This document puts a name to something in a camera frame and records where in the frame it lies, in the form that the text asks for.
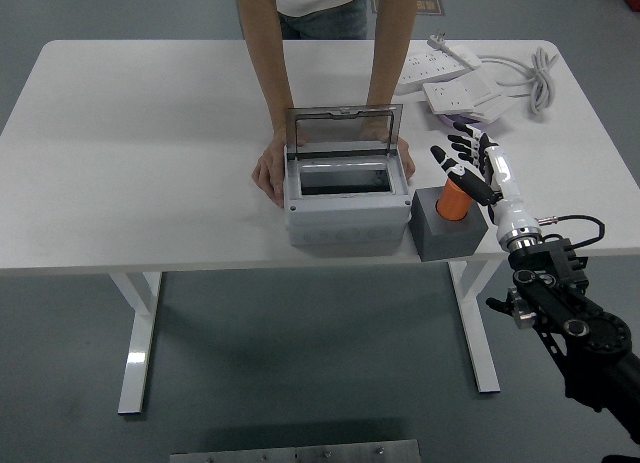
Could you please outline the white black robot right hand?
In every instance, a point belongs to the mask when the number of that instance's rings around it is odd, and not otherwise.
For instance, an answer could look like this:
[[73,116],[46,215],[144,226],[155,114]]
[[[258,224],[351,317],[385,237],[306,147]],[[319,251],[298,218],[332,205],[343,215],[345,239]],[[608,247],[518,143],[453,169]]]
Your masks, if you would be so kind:
[[514,242],[536,244],[541,240],[537,220],[524,208],[515,173],[502,146],[483,130],[455,122],[454,134],[448,136],[456,159],[438,145],[430,151],[445,172],[461,190],[488,208],[491,222],[497,227],[500,247],[510,251]]

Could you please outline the person's right hand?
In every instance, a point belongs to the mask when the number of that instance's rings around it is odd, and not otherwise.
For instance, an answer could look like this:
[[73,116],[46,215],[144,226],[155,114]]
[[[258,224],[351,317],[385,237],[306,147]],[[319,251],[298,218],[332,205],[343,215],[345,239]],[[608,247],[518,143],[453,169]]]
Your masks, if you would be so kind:
[[286,128],[275,129],[271,142],[257,160],[252,172],[255,185],[279,208],[284,207],[284,153]]

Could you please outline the person's left hand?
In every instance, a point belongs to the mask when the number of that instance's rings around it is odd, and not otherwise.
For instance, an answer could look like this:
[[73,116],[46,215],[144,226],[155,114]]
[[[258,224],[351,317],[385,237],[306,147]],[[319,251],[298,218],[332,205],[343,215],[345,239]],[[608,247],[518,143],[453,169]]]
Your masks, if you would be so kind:
[[[367,118],[361,126],[361,138],[380,142],[384,148],[390,140],[390,130],[385,118]],[[415,173],[415,163],[410,155],[409,144],[400,136],[397,137],[396,147],[403,165],[404,175],[409,180]]]

